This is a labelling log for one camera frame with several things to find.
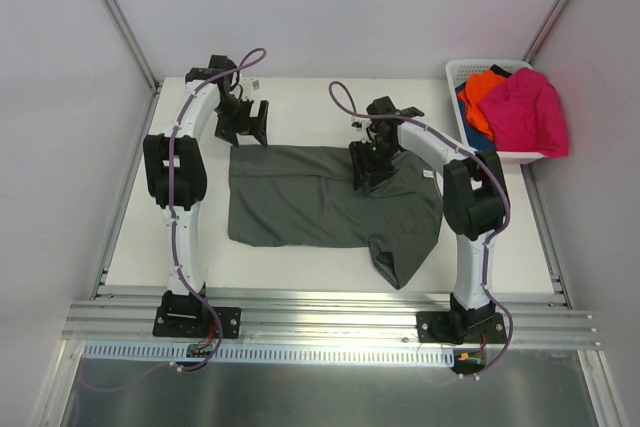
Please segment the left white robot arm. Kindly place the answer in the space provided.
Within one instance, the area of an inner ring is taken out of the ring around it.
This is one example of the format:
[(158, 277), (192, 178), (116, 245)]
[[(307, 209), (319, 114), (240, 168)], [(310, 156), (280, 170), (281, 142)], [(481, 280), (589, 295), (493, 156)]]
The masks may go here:
[(160, 207), (168, 229), (171, 265), (159, 322), (171, 321), (188, 335), (203, 333), (213, 317), (207, 302), (205, 268), (198, 259), (198, 216), (208, 187), (199, 138), (209, 119), (217, 123), (214, 136), (232, 146), (241, 136), (266, 147), (269, 102), (254, 105), (253, 88), (242, 72), (266, 56), (262, 47), (236, 63), (224, 55), (210, 57), (206, 67), (193, 67), (184, 77), (184, 93), (168, 126), (143, 140), (147, 189)]

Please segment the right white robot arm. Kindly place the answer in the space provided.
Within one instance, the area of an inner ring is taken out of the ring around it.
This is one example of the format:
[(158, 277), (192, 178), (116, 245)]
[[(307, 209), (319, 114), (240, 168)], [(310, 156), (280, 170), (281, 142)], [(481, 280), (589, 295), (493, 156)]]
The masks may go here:
[(495, 239), (510, 220), (510, 203), (496, 151), (477, 151), (419, 121), (415, 107), (399, 110), (390, 97), (355, 113), (363, 131), (349, 145), (354, 187), (370, 192), (397, 172), (392, 159), (401, 151), (417, 155), (443, 180), (443, 215), (456, 234), (457, 271), (449, 311), (427, 323), (436, 341), (460, 345), (480, 334), (494, 318), (490, 291)]

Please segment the grey t shirt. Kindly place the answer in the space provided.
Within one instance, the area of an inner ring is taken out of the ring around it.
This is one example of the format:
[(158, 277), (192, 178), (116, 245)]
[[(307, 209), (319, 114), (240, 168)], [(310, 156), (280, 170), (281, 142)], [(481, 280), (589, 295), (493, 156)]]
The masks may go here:
[(356, 189), (346, 149), (233, 147), (228, 235), (252, 247), (366, 248), (401, 289), (436, 247), (443, 207), (430, 165), (402, 152), (391, 166), (381, 185)]

